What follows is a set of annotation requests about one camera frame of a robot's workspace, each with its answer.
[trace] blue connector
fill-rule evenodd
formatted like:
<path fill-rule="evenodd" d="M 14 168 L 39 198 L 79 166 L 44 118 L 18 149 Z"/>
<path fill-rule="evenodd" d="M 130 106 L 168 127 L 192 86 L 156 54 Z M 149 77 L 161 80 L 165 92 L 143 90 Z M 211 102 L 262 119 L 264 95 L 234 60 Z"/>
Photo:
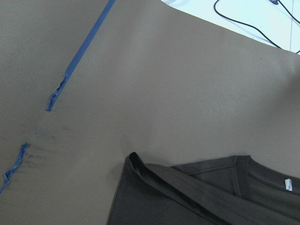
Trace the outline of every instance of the blue connector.
<path fill-rule="evenodd" d="M 278 0 L 270 0 L 270 2 L 272 2 L 275 5 L 278 5 Z"/>

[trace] shirt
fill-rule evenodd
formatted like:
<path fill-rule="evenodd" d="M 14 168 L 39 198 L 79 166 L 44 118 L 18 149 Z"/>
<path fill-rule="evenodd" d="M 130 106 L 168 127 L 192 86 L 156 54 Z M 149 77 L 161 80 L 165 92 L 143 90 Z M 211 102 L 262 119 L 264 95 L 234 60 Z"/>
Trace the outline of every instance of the shirt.
<path fill-rule="evenodd" d="M 292 181 L 292 191 L 285 180 Z M 250 156 L 176 166 L 125 159 L 108 225 L 299 225 L 300 179 Z"/>

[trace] blue tape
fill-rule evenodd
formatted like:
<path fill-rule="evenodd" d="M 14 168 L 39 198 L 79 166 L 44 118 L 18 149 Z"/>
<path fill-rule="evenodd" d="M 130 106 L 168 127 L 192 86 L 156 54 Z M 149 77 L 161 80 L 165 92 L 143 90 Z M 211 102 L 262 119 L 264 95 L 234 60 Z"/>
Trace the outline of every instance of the blue tape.
<path fill-rule="evenodd" d="M 106 18 L 107 14 L 109 13 L 110 9 L 112 8 L 113 4 L 115 3 L 116 0 L 109 0 L 107 5 L 105 6 L 104 10 L 102 11 L 101 15 L 95 22 L 93 28 L 90 30 L 89 34 L 85 38 L 83 44 L 79 48 L 78 52 L 70 62 L 69 66 L 67 67 L 65 73 L 64 73 L 64 78 L 60 82 L 60 85 L 58 88 L 53 92 L 53 94 L 49 97 L 49 102 L 48 106 L 46 107 L 47 111 L 51 111 L 55 101 L 61 94 L 62 90 L 66 86 L 68 80 L 70 79 L 72 73 L 74 72 L 75 68 L 77 67 L 79 61 L 81 60 L 82 56 L 84 55 L 85 51 L 89 47 L 90 43 L 92 42 L 94 36 L 96 35 L 97 31 L 99 30 L 100 26 L 102 25 L 104 19 Z"/>
<path fill-rule="evenodd" d="M 23 145 L 21 146 L 20 153 L 19 153 L 19 155 L 18 155 L 18 157 L 17 157 L 17 160 L 16 160 L 15 164 L 13 165 L 13 167 L 11 167 L 9 170 L 7 170 L 7 171 L 4 173 L 4 183 L 3 183 L 2 188 L 0 189 L 0 194 L 4 191 L 4 189 L 6 188 L 6 186 L 7 186 L 8 183 L 9 183 L 10 178 L 12 177 L 12 175 L 14 175 L 16 169 L 17 169 L 17 168 L 19 167 L 19 165 L 21 164 L 22 158 L 23 158 L 25 152 L 27 151 L 27 148 L 26 148 L 26 147 L 27 147 L 28 144 L 29 144 L 29 143 L 26 142 L 25 144 L 23 144 Z"/>

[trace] cord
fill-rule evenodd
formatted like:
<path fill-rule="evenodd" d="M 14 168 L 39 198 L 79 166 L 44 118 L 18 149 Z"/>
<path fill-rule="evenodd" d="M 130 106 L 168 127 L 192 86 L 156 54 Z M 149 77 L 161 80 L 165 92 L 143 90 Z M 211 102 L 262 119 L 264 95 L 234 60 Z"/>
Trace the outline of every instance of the cord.
<path fill-rule="evenodd" d="M 275 47 L 277 47 L 277 48 L 280 48 L 280 49 L 282 49 L 281 47 L 279 47 L 277 44 L 275 44 L 271 39 L 269 39 L 261 30 L 259 30 L 258 28 L 256 28 L 255 26 L 252 26 L 252 25 L 250 25 L 250 24 L 247 24 L 247 23 L 244 23 L 244 22 L 241 22 L 241 21 L 237 21 L 237 20 L 234 20 L 234 19 L 231 19 L 231 18 L 229 18 L 229 17 L 227 17 L 227 16 L 225 16 L 225 15 L 223 15 L 223 14 L 221 14 L 221 13 L 219 13 L 218 11 L 217 11 L 217 9 L 216 9 L 216 5 L 217 5 L 217 3 L 219 2 L 220 0 L 217 0 L 216 2 L 215 2 L 215 4 L 214 4 L 214 10 L 215 10 L 215 12 L 219 15 L 219 16 L 221 16 L 221 17 L 223 17 L 223 18 L 225 18 L 225 19 L 227 19 L 227 20 L 230 20 L 230 21 L 233 21 L 233 22 L 236 22 L 236 23 L 240 23 L 240 24 L 243 24 L 243 25 L 246 25 L 246 26 L 248 26 L 248 27 L 251 27 L 251 28 L 253 28 L 253 29 L 255 29 L 255 30 L 257 30 L 261 35 L 263 35 L 272 45 L 274 45 Z M 280 0 L 278 0 L 279 2 L 280 2 L 280 4 L 285 8 L 285 10 L 288 12 L 288 14 L 290 14 L 291 16 L 292 16 L 292 18 L 294 19 L 294 20 L 296 20 L 298 23 L 300 23 L 288 10 L 287 10 L 287 8 L 282 4 L 282 2 L 280 1 Z"/>

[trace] shirt tag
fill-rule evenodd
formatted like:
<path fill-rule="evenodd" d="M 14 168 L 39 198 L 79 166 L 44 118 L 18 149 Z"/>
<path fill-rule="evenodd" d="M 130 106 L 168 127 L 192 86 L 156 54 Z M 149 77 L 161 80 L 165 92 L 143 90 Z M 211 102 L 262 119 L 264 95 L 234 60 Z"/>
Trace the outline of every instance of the shirt tag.
<path fill-rule="evenodd" d="M 292 180 L 291 179 L 286 179 L 285 180 L 285 189 L 288 191 L 292 191 Z"/>

